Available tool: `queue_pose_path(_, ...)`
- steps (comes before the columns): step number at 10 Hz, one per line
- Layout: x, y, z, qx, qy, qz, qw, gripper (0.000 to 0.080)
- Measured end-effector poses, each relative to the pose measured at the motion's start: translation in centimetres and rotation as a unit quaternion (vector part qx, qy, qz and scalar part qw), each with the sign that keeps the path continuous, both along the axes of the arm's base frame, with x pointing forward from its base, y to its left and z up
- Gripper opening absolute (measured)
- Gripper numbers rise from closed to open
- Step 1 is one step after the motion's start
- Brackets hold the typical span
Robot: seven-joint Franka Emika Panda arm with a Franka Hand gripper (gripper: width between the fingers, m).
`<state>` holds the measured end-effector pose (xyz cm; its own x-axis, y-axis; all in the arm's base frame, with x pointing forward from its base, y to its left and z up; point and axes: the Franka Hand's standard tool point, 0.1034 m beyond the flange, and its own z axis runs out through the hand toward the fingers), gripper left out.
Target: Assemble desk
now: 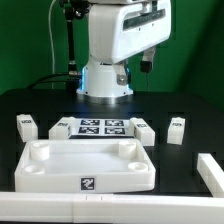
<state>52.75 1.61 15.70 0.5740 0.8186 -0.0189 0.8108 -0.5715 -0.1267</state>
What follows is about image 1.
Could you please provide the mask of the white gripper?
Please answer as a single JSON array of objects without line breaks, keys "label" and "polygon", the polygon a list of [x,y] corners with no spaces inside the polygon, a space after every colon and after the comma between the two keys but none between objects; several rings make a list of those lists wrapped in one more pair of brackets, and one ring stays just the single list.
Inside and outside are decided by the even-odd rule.
[{"label": "white gripper", "polygon": [[[122,7],[113,31],[113,63],[144,51],[140,70],[150,73],[156,52],[155,45],[166,41],[171,33],[170,0],[150,1]],[[128,77],[123,63],[115,65],[117,84],[126,85]]]}]

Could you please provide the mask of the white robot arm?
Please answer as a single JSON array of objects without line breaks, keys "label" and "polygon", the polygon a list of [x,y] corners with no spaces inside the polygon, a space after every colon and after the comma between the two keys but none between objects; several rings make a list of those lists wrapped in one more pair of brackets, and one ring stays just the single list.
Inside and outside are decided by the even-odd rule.
[{"label": "white robot arm", "polygon": [[141,68],[151,69],[155,46],[171,33],[170,0],[90,0],[89,58],[77,96],[115,104],[131,98],[127,60],[143,54]]}]

